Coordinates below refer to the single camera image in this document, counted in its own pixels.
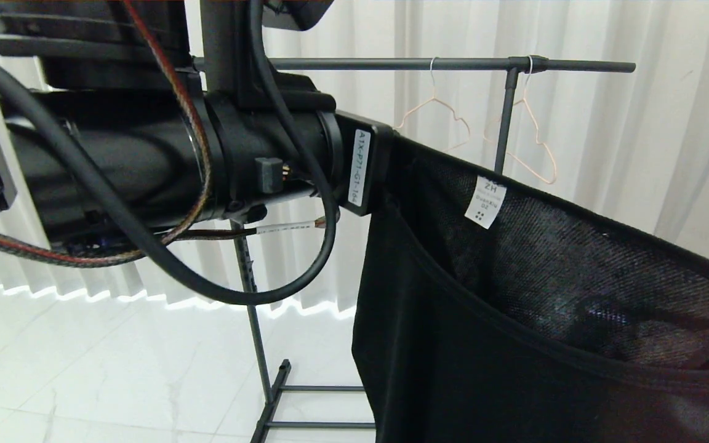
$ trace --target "white curtain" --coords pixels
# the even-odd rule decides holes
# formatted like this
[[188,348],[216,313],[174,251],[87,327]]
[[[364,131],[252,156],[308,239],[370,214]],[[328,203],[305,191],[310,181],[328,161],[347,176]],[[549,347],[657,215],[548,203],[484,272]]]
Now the white curtain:
[[[199,5],[186,2],[191,50],[202,55]],[[532,76],[529,101],[559,165],[559,179],[544,185],[518,163],[505,172],[528,185],[678,241],[709,255],[709,1],[388,2],[338,0],[306,33],[265,30],[273,57],[506,57],[636,62],[633,74],[548,72]],[[2,61],[32,87],[39,87],[33,60]],[[431,94],[428,73],[309,72],[338,107],[397,124],[406,110]],[[504,72],[437,72],[439,97],[453,104],[472,128],[469,143],[452,153],[491,167],[495,119],[503,98]],[[517,93],[521,97],[523,90]],[[3,126],[0,119],[0,131]],[[429,105],[408,120],[408,137],[445,149],[464,141],[465,131],[441,106]],[[526,110],[517,106],[508,149],[546,177],[551,163],[535,145]],[[0,231],[45,244],[39,221],[9,143],[3,143],[19,186],[17,204],[0,215]],[[321,215],[321,205],[301,199],[270,207],[265,223]],[[351,313],[363,266],[368,218],[344,213],[335,252],[317,281],[293,300],[271,306]],[[228,222],[208,222],[226,227]],[[259,289],[272,289],[299,275],[317,254],[320,232],[273,233],[251,238]],[[229,243],[185,242],[170,247],[191,267],[239,289]],[[52,297],[161,299],[174,308],[216,308],[175,283],[149,260],[110,269],[76,270],[30,263],[0,253],[0,285],[10,292]]]

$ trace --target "white marble floor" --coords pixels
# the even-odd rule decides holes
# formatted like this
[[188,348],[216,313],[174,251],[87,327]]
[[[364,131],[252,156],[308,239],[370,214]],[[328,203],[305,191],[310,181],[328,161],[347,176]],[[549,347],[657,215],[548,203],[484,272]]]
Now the white marble floor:
[[[261,314],[271,378],[358,385],[352,319]],[[242,443],[263,406],[245,311],[0,292],[0,443]],[[276,420],[372,421],[365,395],[285,394]],[[365,443],[277,429],[268,441]]]

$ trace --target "pink hanger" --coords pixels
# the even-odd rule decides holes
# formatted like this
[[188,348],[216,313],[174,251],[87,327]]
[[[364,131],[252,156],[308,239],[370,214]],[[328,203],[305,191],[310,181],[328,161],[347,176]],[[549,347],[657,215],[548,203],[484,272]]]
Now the pink hanger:
[[467,128],[467,139],[464,140],[463,142],[461,142],[461,143],[459,143],[459,144],[453,146],[452,148],[445,149],[445,152],[447,152],[447,151],[450,151],[450,150],[452,150],[452,149],[456,149],[456,148],[458,148],[459,146],[464,146],[465,144],[469,143],[469,142],[470,142],[470,138],[472,138],[472,131],[470,130],[470,124],[467,123],[467,121],[464,120],[464,118],[459,117],[458,113],[456,113],[456,110],[453,109],[453,106],[450,106],[450,104],[447,104],[447,103],[445,103],[444,101],[442,101],[441,99],[439,99],[439,98],[436,97],[436,79],[434,79],[434,60],[436,60],[436,57],[431,59],[431,65],[428,67],[428,72],[431,74],[431,92],[432,92],[431,98],[429,98],[428,100],[424,101],[423,103],[417,105],[416,107],[414,107],[414,108],[410,109],[408,112],[406,112],[405,115],[404,115],[404,117],[401,119],[401,124],[399,124],[398,126],[394,127],[394,129],[402,129],[403,126],[404,126],[405,123],[406,123],[406,118],[408,118],[408,117],[409,117],[410,115],[412,115],[413,113],[417,112],[417,110],[419,110],[419,109],[422,108],[423,106],[425,106],[425,105],[427,105],[427,104],[429,104],[429,103],[432,103],[432,102],[433,102],[433,103],[439,103],[439,104],[441,104],[442,106],[444,106],[444,107],[446,107],[447,109],[449,109],[451,113],[453,113],[453,119],[454,119],[455,121],[461,121],[461,123],[464,123],[465,128]]
[[[551,166],[552,166],[552,168],[554,168],[554,172],[553,172],[553,175],[551,176],[551,180],[547,180],[546,178],[541,177],[540,174],[535,172],[535,169],[529,167],[529,165],[524,163],[515,154],[513,154],[511,152],[508,152],[507,154],[510,155],[510,157],[512,157],[515,161],[520,163],[520,165],[524,166],[524,168],[526,168],[532,175],[541,179],[545,184],[551,185],[557,181],[557,162],[554,158],[554,154],[551,153],[551,148],[549,148],[549,145],[546,144],[546,142],[540,141],[540,127],[538,126],[538,120],[537,120],[537,118],[535,118],[535,114],[532,112],[532,107],[529,106],[529,101],[527,101],[527,90],[529,90],[529,78],[531,78],[531,76],[532,76],[532,56],[530,55],[529,56],[529,73],[527,74],[526,80],[524,81],[524,92],[521,95],[521,99],[518,100],[516,103],[514,103],[513,106],[523,103],[524,107],[527,108],[527,114],[529,115],[529,118],[532,120],[532,124],[535,126],[535,144],[537,144],[538,146],[543,146],[549,155],[549,159],[551,159]],[[492,121],[492,123],[499,122],[500,120],[502,120],[502,118],[498,118],[498,119]],[[487,124],[486,128],[483,131],[483,140],[486,140],[487,142],[494,144],[494,142],[492,140],[489,140],[489,137],[486,137],[486,131],[489,130],[489,126],[490,125]]]

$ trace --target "clothing rack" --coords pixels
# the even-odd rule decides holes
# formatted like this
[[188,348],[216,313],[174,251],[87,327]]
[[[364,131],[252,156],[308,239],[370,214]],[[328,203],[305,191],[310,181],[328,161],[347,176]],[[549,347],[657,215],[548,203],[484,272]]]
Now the clothing rack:
[[[508,58],[272,58],[271,61],[278,70],[371,70],[371,71],[422,71],[429,70],[433,61],[434,70],[440,71],[506,71],[505,95],[503,99],[500,137],[497,141],[497,153],[494,171],[503,173],[505,155],[507,153],[507,135],[510,131],[510,118],[513,114],[513,103],[518,73],[542,73],[543,71],[585,71],[596,73],[632,73],[636,64],[625,62],[594,62],[582,60],[550,60],[539,55]],[[194,58],[194,67],[204,70],[204,59]],[[242,229],[238,221],[231,221],[231,229]],[[234,239],[237,263],[242,278],[242,289],[246,292],[256,292],[252,261],[248,251],[246,237]],[[270,384],[270,373],[259,329],[256,306],[248,306],[250,333],[253,336],[256,350],[256,361],[259,376],[262,381],[265,406],[262,415],[256,423],[256,430],[250,443],[264,443],[270,429],[375,429],[374,423],[355,423],[354,421],[275,421],[273,417],[278,409],[281,395],[284,393],[363,393],[362,386],[320,386],[320,385],[287,385],[287,379],[292,364],[285,359],[278,369],[273,384]]]

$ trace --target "black garment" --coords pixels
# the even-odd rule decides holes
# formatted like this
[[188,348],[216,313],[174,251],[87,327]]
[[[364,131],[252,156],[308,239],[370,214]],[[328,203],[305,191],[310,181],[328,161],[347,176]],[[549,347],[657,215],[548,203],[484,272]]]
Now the black garment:
[[389,177],[352,346],[377,442],[709,443],[707,259],[419,146]]

